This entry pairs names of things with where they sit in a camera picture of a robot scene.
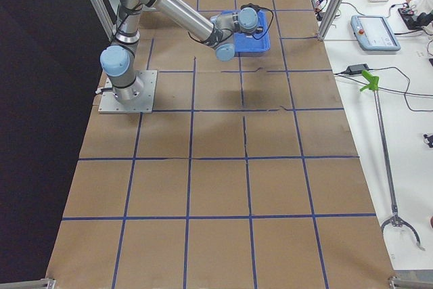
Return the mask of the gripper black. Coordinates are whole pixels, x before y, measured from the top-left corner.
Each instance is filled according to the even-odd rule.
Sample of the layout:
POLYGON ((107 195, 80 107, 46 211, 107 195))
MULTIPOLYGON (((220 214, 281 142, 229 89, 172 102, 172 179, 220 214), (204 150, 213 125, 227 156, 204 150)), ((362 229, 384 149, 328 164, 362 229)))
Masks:
POLYGON ((264 37, 264 35, 256 37, 256 34, 263 33, 263 27, 258 25, 258 13, 260 10, 267 9, 253 3, 240 7, 240 28, 244 34, 251 35, 253 39, 262 39, 264 37))

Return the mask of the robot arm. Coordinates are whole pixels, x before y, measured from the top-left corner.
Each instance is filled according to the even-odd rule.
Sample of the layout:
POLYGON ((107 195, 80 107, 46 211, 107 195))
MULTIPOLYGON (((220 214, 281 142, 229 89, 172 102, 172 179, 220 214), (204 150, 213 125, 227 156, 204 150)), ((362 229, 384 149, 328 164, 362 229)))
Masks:
POLYGON ((215 51, 222 62, 235 56, 237 33, 256 38, 264 28, 259 24, 260 6, 248 3, 239 10, 207 18, 184 0, 120 0, 116 23, 100 63, 112 85, 114 99, 122 104, 143 96, 145 83, 133 68, 139 23, 145 8, 154 8, 171 22, 186 30, 190 39, 215 51))

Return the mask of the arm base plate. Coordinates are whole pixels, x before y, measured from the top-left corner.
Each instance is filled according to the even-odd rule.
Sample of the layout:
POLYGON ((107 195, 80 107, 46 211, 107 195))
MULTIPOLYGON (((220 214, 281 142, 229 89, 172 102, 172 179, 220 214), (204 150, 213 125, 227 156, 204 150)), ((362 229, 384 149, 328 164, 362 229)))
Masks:
POLYGON ((101 114, 150 114, 154 107, 157 84, 157 70, 136 70, 135 82, 125 89, 115 88, 107 77, 101 93, 99 113, 101 114))

